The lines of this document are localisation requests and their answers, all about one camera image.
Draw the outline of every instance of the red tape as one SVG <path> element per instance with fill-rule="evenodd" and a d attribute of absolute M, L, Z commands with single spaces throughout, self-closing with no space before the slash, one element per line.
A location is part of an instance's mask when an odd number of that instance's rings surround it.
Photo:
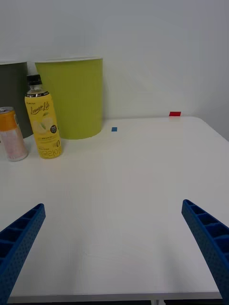
<path fill-rule="evenodd" d="M 180 116 L 181 115 L 181 111 L 170 111 L 169 116 Z"/>

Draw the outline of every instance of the lemon illustration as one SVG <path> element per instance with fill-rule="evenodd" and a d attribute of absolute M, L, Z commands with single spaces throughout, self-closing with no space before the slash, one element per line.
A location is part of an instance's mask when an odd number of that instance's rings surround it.
<path fill-rule="evenodd" d="M 42 124 L 45 126 L 45 129 L 48 131 L 48 130 L 50 130 L 51 126 L 53 125 L 53 119 L 52 118 L 44 118 L 42 120 Z"/>
<path fill-rule="evenodd" d="M 46 129 L 44 128 L 45 126 L 42 127 L 42 125 L 37 121 L 33 121 L 32 127 L 36 133 L 46 133 Z"/>

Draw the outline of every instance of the lemon drink bottle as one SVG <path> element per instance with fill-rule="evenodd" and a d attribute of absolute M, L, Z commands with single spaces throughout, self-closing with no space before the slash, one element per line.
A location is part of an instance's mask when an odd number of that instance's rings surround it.
<path fill-rule="evenodd" d="M 61 152 L 61 139 L 57 126 L 52 97 L 42 87 L 39 74 L 27 76 L 30 90 L 25 95 L 25 105 L 40 157 L 51 159 Z"/>

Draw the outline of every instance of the gray trash can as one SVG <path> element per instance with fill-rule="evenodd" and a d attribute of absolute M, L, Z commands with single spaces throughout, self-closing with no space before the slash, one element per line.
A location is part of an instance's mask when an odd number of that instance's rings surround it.
<path fill-rule="evenodd" d="M 32 135 L 24 100 L 27 74 L 26 62 L 0 62 L 0 107 L 14 108 L 23 138 Z"/>

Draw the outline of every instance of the lime green trash can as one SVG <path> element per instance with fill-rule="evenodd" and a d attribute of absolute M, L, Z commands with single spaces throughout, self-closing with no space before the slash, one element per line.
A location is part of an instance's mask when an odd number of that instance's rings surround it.
<path fill-rule="evenodd" d="M 102 128 L 102 58 L 37 61 L 44 88 L 52 95 L 60 135 L 85 139 Z"/>

